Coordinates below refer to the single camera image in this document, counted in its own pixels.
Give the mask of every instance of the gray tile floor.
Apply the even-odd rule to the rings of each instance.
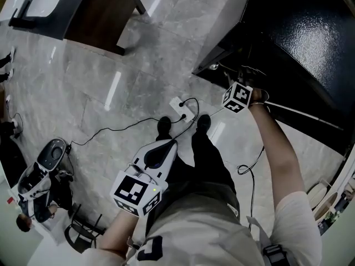
[[[199,99],[200,111],[220,110],[223,90],[191,75],[204,39],[227,0],[142,0],[148,14],[134,13],[118,44],[127,48],[124,57],[73,42],[0,27],[0,53],[17,47],[13,79],[5,82],[13,96],[11,114],[21,113],[24,133],[17,140],[28,163],[54,137],[84,142],[102,127],[124,128],[137,120],[178,115],[169,106],[175,96]],[[108,92],[119,78],[112,99]],[[192,111],[196,104],[189,103]],[[252,181],[239,176],[236,166],[250,165],[261,150],[256,124],[245,110],[238,115],[221,111],[212,117],[211,134],[225,125],[216,141],[225,165],[232,173],[241,205],[242,223],[249,215]],[[342,161],[341,155],[286,125],[281,125],[300,160],[306,188],[321,177],[331,179]],[[172,135],[187,127],[173,126]],[[195,128],[179,138],[179,155],[194,165],[190,145]],[[74,200],[83,204],[89,219],[102,213],[108,226],[118,208],[109,191],[117,172],[142,145],[154,141],[156,122],[148,121],[124,132],[103,131],[86,146],[73,146],[70,154],[75,182]],[[273,203],[270,169],[262,155],[254,169],[256,194],[254,215],[265,230],[272,229]],[[144,221],[138,235],[144,233]]]

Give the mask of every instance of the person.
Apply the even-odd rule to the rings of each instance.
[[[5,58],[0,59],[0,68],[3,68],[8,63],[13,63],[14,55],[15,55],[15,47],[11,47],[11,51],[9,54],[6,55]],[[9,70],[9,72],[5,74],[0,74],[0,83],[10,80],[13,76],[13,68]]]
[[[207,136],[211,119],[202,115],[191,142],[195,167],[176,157],[167,178],[169,187],[149,213],[145,242],[141,246],[132,243],[138,217],[121,211],[103,235],[99,249],[83,253],[83,265],[320,265],[320,232],[295,151],[260,104],[260,90],[253,91],[252,99],[255,103],[249,109],[271,169],[275,222],[270,238],[260,229],[257,243],[248,228],[240,225],[234,183]],[[171,125],[166,124],[167,118],[162,120],[157,140],[171,138]],[[253,218],[250,222],[257,224]],[[128,244],[132,248],[127,255]]]
[[[16,224],[23,232],[28,232],[31,229],[33,219],[43,223],[50,218],[54,218],[58,206],[69,211],[72,209],[72,192],[69,187],[69,181],[72,181],[72,178],[66,175],[61,177],[59,182],[54,172],[50,172],[49,177],[51,181],[50,189],[34,199],[33,215],[29,214],[28,201],[24,201],[22,196],[19,195],[21,200],[18,204],[22,213],[18,215]]]

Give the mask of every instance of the power strip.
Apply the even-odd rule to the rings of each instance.
[[[186,118],[184,119],[186,123],[190,122],[192,119],[194,119],[195,115],[192,113],[192,111],[186,106],[183,105],[182,107],[179,106],[179,104],[182,103],[182,100],[177,96],[175,98],[172,98],[170,101],[170,106],[179,114],[182,116],[183,114],[186,115]]]

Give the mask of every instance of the chair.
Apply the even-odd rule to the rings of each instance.
[[[72,218],[72,223],[65,229],[64,231],[64,236],[67,240],[67,242],[69,243],[69,245],[74,248],[77,252],[79,253],[83,253],[86,249],[88,248],[91,248],[93,242],[94,242],[94,246],[96,248],[96,238],[100,235],[100,234],[97,234],[96,236],[93,234],[94,230],[96,229],[96,226],[98,225],[101,217],[102,217],[102,214],[100,214],[100,217],[98,218],[98,220],[96,221],[95,225],[92,227],[92,228],[88,228],[88,229],[85,229],[84,228],[84,224],[78,222],[75,218],[77,216],[77,213],[78,211],[80,210],[80,207],[82,205],[80,204],[79,205],[79,208],[76,210],[76,212],[74,213],[73,215],[73,218]],[[69,231],[70,229],[74,229],[77,233],[78,233],[78,236],[76,238],[75,241],[72,241],[72,238],[70,237],[69,235]]]

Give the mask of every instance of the white t-shirt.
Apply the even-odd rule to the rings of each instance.
[[[320,265],[321,236],[304,192],[278,204],[271,242],[292,252],[299,265]],[[195,194],[174,202],[127,261],[100,249],[86,250],[83,259],[85,266],[264,265],[258,244],[227,204]]]

